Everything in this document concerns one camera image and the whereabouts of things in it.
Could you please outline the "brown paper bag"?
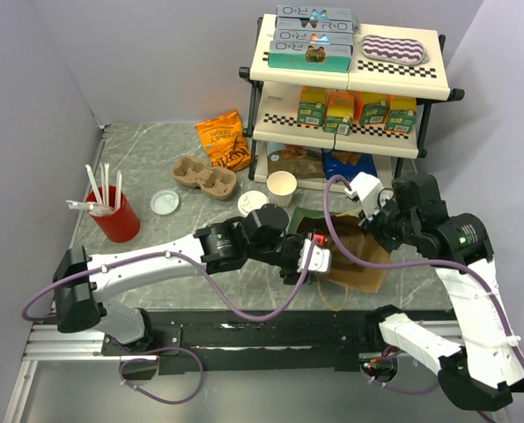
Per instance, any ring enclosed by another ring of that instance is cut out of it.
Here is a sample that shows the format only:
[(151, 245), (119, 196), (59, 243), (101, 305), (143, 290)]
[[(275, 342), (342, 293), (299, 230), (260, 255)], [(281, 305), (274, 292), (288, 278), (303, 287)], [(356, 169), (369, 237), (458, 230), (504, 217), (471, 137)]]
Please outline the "brown paper bag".
[[(332, 214), (333, 227), (340, 242), (355, 257), (360, 260), (386, 264), (391, 262), (391, 254), (388, 253), (373, 238), (371, 234), (364, 231), (359, 225), (360, 219), (347, 213)], [(365, 267), (352, 262), (337, 247), (330, 232), (320, 233), (326, 237), (325, 246), (332, 255), (331, 269), (324, 277), (318, 278), (318, 293), (324, 305), (332, 311), (340, 311), (346, 308), (352, 291), (362, 293), (377, 293), (386, 275), (385, 270)], [(322, 291), (324, 284), (336, 284), (343, 288), (343, 299), (341, 301), (329, 301)]]

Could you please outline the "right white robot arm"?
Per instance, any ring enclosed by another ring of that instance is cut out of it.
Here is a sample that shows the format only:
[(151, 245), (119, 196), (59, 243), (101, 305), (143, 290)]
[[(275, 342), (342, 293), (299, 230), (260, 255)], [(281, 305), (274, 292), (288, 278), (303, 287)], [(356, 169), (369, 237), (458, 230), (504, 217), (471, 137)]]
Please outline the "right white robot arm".
[(386, 189), (360, 174), (351, 183), (362, 226), (387, 251), (410, 245), (442, 281), (462, 342), (442, 339), (394, 306), (375, 310), (365, 328), (374, 351), (397, 347), (428, 367), (452, 404), (495, 412), (524, 392), (524, 355), (496, 280), (496, 259), (485, 225), (470, 214), (449, 215), (434, 176), (412, 174)]

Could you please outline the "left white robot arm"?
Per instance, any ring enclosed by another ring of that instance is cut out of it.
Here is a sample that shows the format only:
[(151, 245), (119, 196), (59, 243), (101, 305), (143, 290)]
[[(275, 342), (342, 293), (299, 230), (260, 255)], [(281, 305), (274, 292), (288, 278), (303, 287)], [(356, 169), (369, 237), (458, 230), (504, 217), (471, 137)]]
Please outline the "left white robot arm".
[(147, 313), (115, 301), (126, 291), (172, 278), (239, 270), (247, 261), (276, 266), (283, 277), (307, 275), (309, 239), (288, 234), (287, 213), (273, 204), (196, 230), (178, 240), (117, 256), (68, 249), (53, 277), (57, 329), (95, 329), (132, 353), (148, 352), (154, 333)]

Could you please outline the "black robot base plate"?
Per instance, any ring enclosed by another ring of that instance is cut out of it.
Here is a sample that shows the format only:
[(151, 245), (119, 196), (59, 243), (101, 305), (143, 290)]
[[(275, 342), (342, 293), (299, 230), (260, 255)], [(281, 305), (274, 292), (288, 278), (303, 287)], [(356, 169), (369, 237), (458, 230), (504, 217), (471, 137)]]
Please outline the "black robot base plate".
[(159, 375), (206, 371), (332, 368), (357, 372), (365, 355), (387, 345), (364, 311), (286, 311), (268, 323), (250, 323), (223, 310), (149, 314), (154, 341), (167, 347)]

